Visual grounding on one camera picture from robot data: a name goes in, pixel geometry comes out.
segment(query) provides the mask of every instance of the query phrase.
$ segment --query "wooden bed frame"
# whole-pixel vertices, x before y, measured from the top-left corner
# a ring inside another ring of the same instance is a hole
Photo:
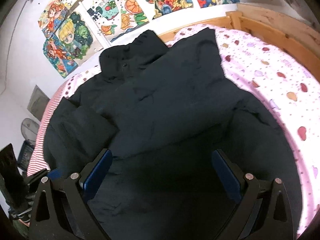
[[[171,41],[182,28],[199,23],[242,30],[279,47],[320,82],[320,33],[282,13],[247,4],[238,4],[237,7],[237,11],[227,12],[225,17],[195,22],[159,37],[164,42]]]

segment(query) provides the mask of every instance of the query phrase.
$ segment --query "bedding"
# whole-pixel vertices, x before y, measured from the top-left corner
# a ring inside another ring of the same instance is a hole
[[[88,203],[111,239],[158,239],[159,231],[164,239],[212,239],[219,228],[198,217],[225,221],[229,214],[204,207],[234,206],[222,205],[227,197],[211,166],[215,149],[257,178],[285,181],[297,231],[302,193],[292,150],[264,105],[225,77],[215,30],[205,28],[170,48],[147,30],[104,50],[99,61],[101,73],[54,111],[44,159],[67,178],[103,148],[117,157]],[[117,208],[108,209],[115,199]],[[182,206],[186,216],[173,218]]]
[[[180,30],[173,46],[204,28],[216,29],[216,40],[225,76],[239,88],[251,92],[272,113],[284,130],[293,151],[303,194],[303,210],[298,235],[308,226],[319,209],[318,156],[313,154],[319,143],[320,85],[292,57],[273,45],[239,31],[198,24]],[[51,99],[38,133],[36,149],[31,157],[28,175],[46,167],[42,147],[45,129],[62,97],[70,97],[76,89],[100,72],[95,66],[65,82]]]

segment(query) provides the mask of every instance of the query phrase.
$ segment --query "white wall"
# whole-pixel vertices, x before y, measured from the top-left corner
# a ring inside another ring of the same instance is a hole
[[[12,143],[14,154],[16,158],[24,141],[20,131],[20,125],[23,119],[35,118],[27,111],[24,110],[16,102],[14,95],[6,90],[0,96],[0,150]],[[5,212],[8,211],[8,206],[5,203],[4,197],[0,192],[0,204]]]

